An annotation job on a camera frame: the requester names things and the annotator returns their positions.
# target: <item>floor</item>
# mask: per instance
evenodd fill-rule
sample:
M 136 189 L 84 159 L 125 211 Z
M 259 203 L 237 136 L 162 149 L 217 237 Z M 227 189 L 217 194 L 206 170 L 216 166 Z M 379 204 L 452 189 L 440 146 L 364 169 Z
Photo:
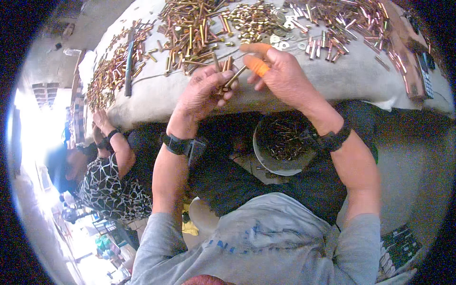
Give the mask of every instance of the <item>floor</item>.
M 23 84 L 59 82 L 61 88 L 71 88 L 77 56 L 67 56 L 66 48 L 93 50 L 107 28 L 130 6 L 132 0 L 89 0 L 83 6 L 75 22 L 73 34 L 68 40 L 61 38 L 37 38 L 30 47 L 26 63 L 22 69 Z M 56 50 L 55 45 L 62 44 Z
M 379 129 L 375 145 L 382 177 L 381 233 L 410 222 L 418 240 L 430 246 L 451 195 L 452 173 L 456 170 L 453 147 L 456 129 L 442 124 L 434 115 L 423 118 L 421 114 L 418 117 L 413 114 L 386 116 Z M 262 166 L 254 154 L 235 161 L 265 184 L 286 182 L 286 177 L 278 179 L 258 169 Z M 132 228 L 137 227 L 141 237 L 146 224 L 144 219 L 133 223 Z M 188 248 L 192 248 L 209 235 L 184 234 L 184 240 Z

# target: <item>fingernail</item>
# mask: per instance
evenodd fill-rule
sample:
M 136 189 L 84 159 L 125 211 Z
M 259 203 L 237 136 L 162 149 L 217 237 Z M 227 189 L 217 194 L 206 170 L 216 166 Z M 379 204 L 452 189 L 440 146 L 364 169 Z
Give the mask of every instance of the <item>fingernail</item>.
M 233 77 L 233 72 L 231 70 L 224 71 L 222 73 L 222 76 L 224 79 L 230 79 L 231 77 Z

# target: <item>black wrist strap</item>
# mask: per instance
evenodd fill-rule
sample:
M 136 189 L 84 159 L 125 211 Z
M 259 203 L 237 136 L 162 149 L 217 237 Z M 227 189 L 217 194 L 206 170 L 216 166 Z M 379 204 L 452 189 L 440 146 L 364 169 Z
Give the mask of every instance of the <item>black wrist strap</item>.
M 342 143 L 347 140 L 351 130 L 348 120 L 344 120 L 343 126 L 337 134 L 329 132 L 329 134 L 318 136 L 316 132 L 307 129 L 301 132 L 299 140 L 316 150 L 334 152 L 342 147 Z
M 116 133 L 120 133 L 118 129 L 112 130 L 112 131 L 109 133 L 109 135 L 107 136 L 108 141 L 111 141 L 111 138 L 112 138 L 113 135 L 115 135 Z
M 196 165 L 198 158 L 204 153 L 207 141 L 204 138 L 194 138 L 192 140 L 181 140 L 170 134 L 161 133 L 161 143 L 175 155 L 185 155 L 188 158 L 188 166 Z
M 167 135 L 161 133 L 160 140 L 166 145 L 166 148 L 175 155 L 186 155 L 192 140 L 181 140 L 173 134 Z
M 109 141 L 108 138 L 104 137 L 99 144 L 97 144 L 98 149 L 105 149 L 108 145 Z
M 342 143 L 346 141 L 350 135 L 351 130 L 352 129 L 349 126 L 348 120 L 345 119 L 342 128 L 337 132 L 337 134 L 329 132 L 329 134 L 320 137 L 324 149 L 329 152 L 334 152 L 340 149 L 342 147 Z

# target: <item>black and white patterned shirt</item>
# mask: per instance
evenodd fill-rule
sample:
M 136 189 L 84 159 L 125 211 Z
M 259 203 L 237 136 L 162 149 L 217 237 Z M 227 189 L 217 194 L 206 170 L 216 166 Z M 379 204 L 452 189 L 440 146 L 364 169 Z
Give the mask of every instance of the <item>black and white patterned shirt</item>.
M 119 179 L 115 154 L 98 157 L 87 166 L 75 195 L 81 204 L 112 220 L 132 222 L 152 214 L 152 198 L 138 179 L 130 173 Z

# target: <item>wrist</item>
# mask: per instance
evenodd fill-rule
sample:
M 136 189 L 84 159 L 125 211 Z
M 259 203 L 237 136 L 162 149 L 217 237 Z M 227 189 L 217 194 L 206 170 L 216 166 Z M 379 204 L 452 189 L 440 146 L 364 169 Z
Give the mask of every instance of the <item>wrist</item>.
M 166 134 L 173 134 L 181 140 L 194 139 L 197 135 L 198 122 L 196 117 L 181 110 L 175 110 L 171 115 Z
M 320 136 L 335 134 L 342 128 L 343 117 L 324 99 L 316 100 L 300 111 L 309 119 Z
M 111 124 L 106 124 L 101 128 L 101 132 L 104 134 L 104 136 L 108 136 L 110 132 L 115 130 L 115 127 L 113 127 Z

